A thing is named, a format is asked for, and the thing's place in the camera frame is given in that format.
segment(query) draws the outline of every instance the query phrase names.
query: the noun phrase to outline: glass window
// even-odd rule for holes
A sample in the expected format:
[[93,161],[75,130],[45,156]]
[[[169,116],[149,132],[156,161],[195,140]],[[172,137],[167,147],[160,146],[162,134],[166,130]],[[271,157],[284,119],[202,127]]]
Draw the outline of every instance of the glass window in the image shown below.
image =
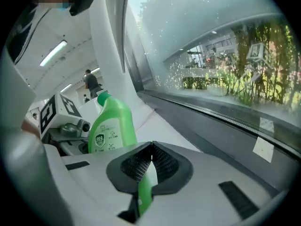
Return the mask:
[[128,0],[125,30],[148,89],[221,105],[301,151],[300,47],[272,0]]

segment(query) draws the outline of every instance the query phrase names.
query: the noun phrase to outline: dark shirt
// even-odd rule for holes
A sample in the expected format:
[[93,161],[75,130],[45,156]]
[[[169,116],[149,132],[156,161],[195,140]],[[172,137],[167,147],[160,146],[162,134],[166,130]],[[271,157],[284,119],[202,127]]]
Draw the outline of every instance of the dark shirt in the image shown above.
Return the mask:
[[93,74],[88,74],[85,77],[85,82],[86,82],[86,84],[88,84],[89,91],[95,89],[96,87],[99,87],[97,78]]

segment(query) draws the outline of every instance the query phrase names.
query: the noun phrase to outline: black and white square marker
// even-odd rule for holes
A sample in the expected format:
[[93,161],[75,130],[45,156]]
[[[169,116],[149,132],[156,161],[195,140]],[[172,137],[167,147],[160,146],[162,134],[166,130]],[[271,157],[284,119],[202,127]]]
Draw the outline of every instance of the black and white square marker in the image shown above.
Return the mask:
[[62,95],[61,95],[61,98],[62,98],[62,102],[66,108],[66,111],[68,112],[69,115],[81,117],[79,111],[76,109],[72,100],[70,100]]
[[40,113],[40,128],[41,134],[43,134],[44,130],[51,122],[53,117],[56,115],[55,109],[55,96],[52,96],[50,100],[48,100],[47,104],[44,106]]

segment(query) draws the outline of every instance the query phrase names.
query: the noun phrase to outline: bottle label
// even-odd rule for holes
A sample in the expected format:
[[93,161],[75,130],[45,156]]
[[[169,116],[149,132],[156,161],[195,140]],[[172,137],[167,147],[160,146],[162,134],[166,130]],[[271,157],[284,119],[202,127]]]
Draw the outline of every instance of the bottle label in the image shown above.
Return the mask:
[[105,152],[123,146],[119,119],[111,118],[101,123],[95,130],[92,152]]

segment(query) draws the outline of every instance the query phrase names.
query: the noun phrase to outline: green plastic bottle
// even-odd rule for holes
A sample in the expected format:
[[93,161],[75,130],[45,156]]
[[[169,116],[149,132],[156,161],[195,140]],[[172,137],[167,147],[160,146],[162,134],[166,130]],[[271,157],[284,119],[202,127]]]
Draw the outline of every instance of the green plastic bottle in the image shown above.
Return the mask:
[[[107,91],[98,95],[103,110],[94,122],[89,136],[89,153],[105,152],[137,143],[130,108]],[[152,202],[151,183],[147,173],[138,185],[139,213],[142,215]]]

